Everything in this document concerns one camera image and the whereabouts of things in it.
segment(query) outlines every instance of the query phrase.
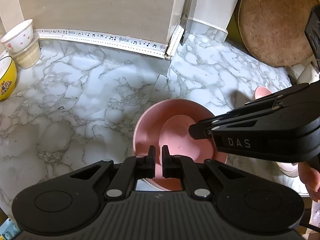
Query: das logo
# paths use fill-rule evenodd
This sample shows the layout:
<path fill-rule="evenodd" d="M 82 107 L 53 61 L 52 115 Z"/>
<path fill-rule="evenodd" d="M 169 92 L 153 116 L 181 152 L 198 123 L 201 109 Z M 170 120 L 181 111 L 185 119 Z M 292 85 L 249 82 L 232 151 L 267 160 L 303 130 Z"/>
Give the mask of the das logo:
<path fill-rule="evenodd" d="M 238 147 L 238 148 L 251 148 L 250 140 L 249 139 L 232 139 L 228 138 L 229 146 Z"/>

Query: wooden cutting board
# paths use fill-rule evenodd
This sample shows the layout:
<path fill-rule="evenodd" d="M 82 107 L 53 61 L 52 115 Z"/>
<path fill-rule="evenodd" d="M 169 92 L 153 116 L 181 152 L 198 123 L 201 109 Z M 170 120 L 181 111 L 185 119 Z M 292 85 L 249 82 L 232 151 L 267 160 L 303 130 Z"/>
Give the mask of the wooden cutting board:
<path fill-rule="evenodd" d="M 238 27 L 248 51 L 274 67 L 293 66 L 312 55 L 305 37 L 319 0 L 241 0 Z"/>

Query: finger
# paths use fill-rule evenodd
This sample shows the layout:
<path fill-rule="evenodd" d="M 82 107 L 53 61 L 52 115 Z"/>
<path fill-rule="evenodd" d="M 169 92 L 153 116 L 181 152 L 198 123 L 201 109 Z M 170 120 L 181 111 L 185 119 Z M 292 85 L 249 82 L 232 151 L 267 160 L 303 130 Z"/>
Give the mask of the finger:
<path fill-rule="evenodd" d="M 298 164 L 299 177 L 302 183 L 308 185 L 310 189 L 317 192 L 320 187 L 320 173 L 311 168 L 308 163 Z"/>
<path fill-rule="evenodd" d="M 306 185 L 306 189 L 307 189 L 307 191 L 309 193 L 309 197 L 313 201 L 319 203 L 320 202 L 320 193 L 319 192 L 314 192 L 308 185 Z"/>

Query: white bowl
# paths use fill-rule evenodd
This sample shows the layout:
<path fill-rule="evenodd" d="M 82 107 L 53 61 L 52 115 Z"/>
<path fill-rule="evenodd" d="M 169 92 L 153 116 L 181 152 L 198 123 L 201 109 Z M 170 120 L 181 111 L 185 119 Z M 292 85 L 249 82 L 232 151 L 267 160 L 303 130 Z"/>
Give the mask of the white bowl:
<path fill-rule="evenodd" d="M 32 19 L 26 20 L 2 37 L 0 42 L 12 53 L 18 53 L 27 47 L 33 39 Z"/>

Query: marble countertop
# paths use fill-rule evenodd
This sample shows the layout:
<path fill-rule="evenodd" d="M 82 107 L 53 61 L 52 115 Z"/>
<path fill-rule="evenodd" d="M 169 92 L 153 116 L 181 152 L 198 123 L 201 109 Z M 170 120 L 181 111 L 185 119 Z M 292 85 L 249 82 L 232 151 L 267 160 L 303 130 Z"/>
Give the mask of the marble countertop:
<path fill-rule="evenodd" d="M 0 207 L 11 216 L 18 192 L 104 158 L 132 154 L 135 124 L 146 108 L 185 98 L 215 115 L 242 106 L 259 85 L 289 87 L 271 68 L 196 26 L 170 64 L 148 56 L 70 41 L 43 40 L 41 60 L 18 71 L 14 93 L 0 102 Z M 273 162 L 230 155 L 228 163 L 307 194 L 299 178 Z M 139 182 L 139 190 L 152 190 Z"/>

